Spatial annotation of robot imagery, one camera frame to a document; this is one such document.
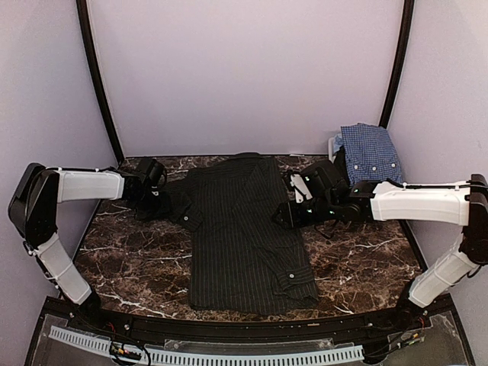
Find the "black pinstriped long sleeve shirt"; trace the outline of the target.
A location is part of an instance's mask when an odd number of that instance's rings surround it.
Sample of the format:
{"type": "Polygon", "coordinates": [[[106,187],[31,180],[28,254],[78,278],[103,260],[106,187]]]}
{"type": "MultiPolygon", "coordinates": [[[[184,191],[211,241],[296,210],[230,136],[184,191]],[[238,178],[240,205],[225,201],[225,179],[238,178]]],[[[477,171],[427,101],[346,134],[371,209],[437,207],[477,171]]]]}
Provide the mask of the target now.
{"type": "Polygon", "coordinates": [[[191,233],[191,308],[269,316],[317,304],[300,231],[271,218],[288,199],[274,157],[241,154],[191,169],[165,192],[168,218],[191,233]]]}

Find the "white perforated plastic basket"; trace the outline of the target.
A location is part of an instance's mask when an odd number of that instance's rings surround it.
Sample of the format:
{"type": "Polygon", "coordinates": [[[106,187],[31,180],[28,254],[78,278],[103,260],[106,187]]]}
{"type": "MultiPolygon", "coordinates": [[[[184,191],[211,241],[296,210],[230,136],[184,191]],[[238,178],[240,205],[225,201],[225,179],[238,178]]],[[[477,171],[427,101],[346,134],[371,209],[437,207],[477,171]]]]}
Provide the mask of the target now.
{"type": "Polygon", "coordinates": [[[334,162],[336,158],[335,141],[335,137],[331,137],[328,140],[328,157],[331,162],[334,162]]]}

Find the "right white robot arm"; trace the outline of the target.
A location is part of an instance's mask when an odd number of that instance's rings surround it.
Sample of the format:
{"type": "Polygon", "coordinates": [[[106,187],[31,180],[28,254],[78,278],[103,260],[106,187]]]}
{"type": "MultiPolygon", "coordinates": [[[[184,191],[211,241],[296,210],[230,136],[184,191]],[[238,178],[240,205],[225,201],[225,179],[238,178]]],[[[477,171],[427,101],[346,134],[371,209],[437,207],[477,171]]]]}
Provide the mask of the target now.
{"type": "Polygon", "coordinates": [[[332,162],[323,160],[302,172],[289,172],[287,181],[297,196],[280,204],[273,216],[286,229],[326,221],[458,228],[446,252],[404,287],[389,315],[397,331],[408,329],[419,311],[487,264],[487,179],[481,174],[453,183],[410,184],[387,178],[349,185],[332,162]]]}

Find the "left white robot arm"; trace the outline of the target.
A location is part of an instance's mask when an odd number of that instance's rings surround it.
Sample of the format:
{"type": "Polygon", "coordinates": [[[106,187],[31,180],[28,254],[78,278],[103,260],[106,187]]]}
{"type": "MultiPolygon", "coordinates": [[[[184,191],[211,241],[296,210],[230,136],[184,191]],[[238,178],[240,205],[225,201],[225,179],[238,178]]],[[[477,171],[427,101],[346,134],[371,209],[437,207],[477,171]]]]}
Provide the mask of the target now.
{"type": "Polygon", "coordinates": [[[132,172],[48,167],[30,163],[8,205],[8,218],[28,255],[36,259],[46,279],[79,308],[77,318],[91,332],[102,332],[107,314],[99,310],[95,289],[74,263],[75,247],[89,225],[88,215],[100,201],[125,201],[139,220],[170,211],[162,187],[165,166],[144,158],[132,172]]]}

